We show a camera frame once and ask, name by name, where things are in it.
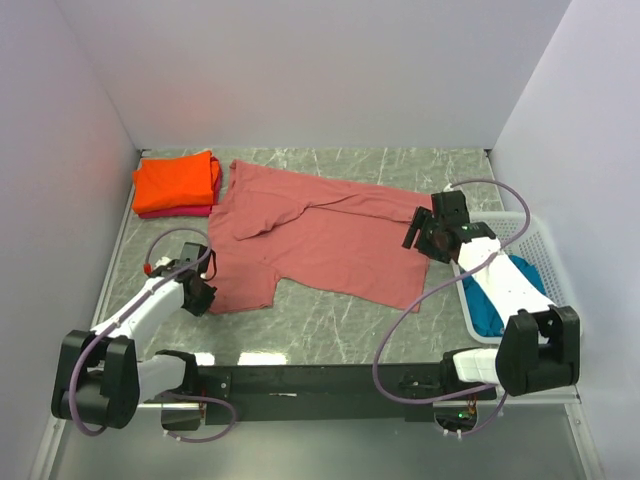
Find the salmon pink t shirt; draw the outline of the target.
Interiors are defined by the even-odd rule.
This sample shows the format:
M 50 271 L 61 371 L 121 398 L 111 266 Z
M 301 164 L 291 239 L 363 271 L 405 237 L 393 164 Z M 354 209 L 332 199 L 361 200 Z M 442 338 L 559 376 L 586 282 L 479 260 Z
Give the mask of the salmon pink t shirt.
M 272 306 L 277 284 L 299 284 L 406 308 L 422 291 L 428 260 L 403 248 L 428 194 L 326 179 L 235 160 L 212 209 L 214 314 Z

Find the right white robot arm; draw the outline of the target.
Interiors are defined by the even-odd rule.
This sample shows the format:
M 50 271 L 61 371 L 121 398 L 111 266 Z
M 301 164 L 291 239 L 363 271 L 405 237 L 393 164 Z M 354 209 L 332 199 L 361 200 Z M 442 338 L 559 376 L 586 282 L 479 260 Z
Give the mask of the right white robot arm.
M 493 349 L 453 353 L 439 374 L 444 395 L 460 399 L 474 383 L 499 385 L 511 396 L 577 383 L 580 319 L 539 292 L 510 260 L 506 241 L 484 222 L 474 222 L 460 191 L 434 194 L 416 208 L 403 241 L 429 259 L 454 263 L 473 279 L 496 309 L 503 334 Z

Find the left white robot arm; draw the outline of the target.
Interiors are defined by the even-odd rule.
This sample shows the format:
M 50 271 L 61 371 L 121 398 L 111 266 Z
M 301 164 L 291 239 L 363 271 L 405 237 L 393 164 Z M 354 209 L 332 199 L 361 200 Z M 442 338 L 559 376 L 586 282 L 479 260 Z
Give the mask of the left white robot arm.
M 215 252 L 187 242 L 176 259 L 146 264 L 141 290 L 112 317 L 89 331 L 73 330 L 61 344 L 51 413 L 72 421 L 88 436 L 122 429 L 139 403 L 167 392 L 176 401 L 193 399 L 200 388 L 194 355 L 160 351 L 139 361 L 138 347 L 173 313 L 201 316 L 212 306 L 217 273 Z

